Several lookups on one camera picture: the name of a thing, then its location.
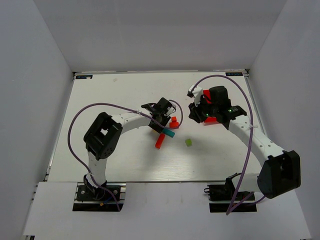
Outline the red plastic bin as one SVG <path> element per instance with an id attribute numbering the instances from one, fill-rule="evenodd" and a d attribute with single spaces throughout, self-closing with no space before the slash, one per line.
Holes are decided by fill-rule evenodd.
<path id="1" fill-rule="evenodd" d="M 201 96 L 201 106 L 202 106 L 202 114 L 205 117 L 204 124 L 205 125 L 216 125 L 218 124 L 217 118 L 212 116 L 211 113 L 211 94 L 208 89 L 203 90 L 203 95 Z"/>

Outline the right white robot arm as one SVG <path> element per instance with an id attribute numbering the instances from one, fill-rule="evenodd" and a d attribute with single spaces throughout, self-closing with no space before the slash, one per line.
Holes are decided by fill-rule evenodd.
<path id="1" fill-rule="evenodd" d="M 251 148 L 251 154 L 261 165 L 259 173 L 229 176 L 226 185 L 232 192 L 239 185 L 240 192 L 258 192 L 273 199 L 301 186 L 300 156 L 294 150 L 284 150 L 255 128 L 247 113 L 239 105 L 231 104 L 224 86 L 203 90 L 192 85 L 187 96 L 194 99 L 188 106 L 190 119 L 203 123 L 210 117 L 216 118 L 218 123 Z"/>

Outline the small green wood cube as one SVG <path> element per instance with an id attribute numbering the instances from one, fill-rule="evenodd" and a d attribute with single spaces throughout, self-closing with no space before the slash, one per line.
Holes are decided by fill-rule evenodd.
<path id="1" fill-rule="evenodd" d="M 192 146 L 192 140 L 191 139 L 186 139 L 185 140 L 185 144 L 186 144 L 187 147 Z"/>

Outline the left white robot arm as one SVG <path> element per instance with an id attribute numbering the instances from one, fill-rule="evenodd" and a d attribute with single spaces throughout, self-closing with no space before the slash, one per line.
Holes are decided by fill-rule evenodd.
<path id="1" fill-rule="evenodd" d="M 176 108 L 175 104 L 162 97 L 157 103 L 143 104 L 140 108 L 128 109 L 123 114 L 100 113 L 83 138 L 90 169 L 88 181 L 99 186 L 107 182 L 107 159 L 115 151 L 121 135 L 145 126 L 161 133 Z"/>

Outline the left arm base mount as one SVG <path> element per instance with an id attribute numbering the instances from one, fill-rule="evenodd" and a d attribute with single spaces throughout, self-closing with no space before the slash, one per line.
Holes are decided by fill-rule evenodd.
<path id="1" fill-rule="evenodd" d="M 102 185 L 114 195 L 101 188 L 96 188 L 95 194 L 85 183 L 78 183 L 73 201 L 73 212 L 119 212 L 122 210 L 125 196 L 125 183 L 104 183 Z"/>

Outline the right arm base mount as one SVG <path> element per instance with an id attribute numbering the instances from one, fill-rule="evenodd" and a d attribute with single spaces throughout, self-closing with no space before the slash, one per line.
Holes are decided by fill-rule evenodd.
<path id="1" fill-rule="evenodd" d="M 210 213 L 226 213 L 232 200 L 235 187 L 231 178 L 228 177 L 224 183 L 208 183 L 203 192 L 207 194 Z M 232 213 L 254 213 L 257 207 L 254 204 L 255 196 L 251 195 L 242 204 L 235 208 Z"/>

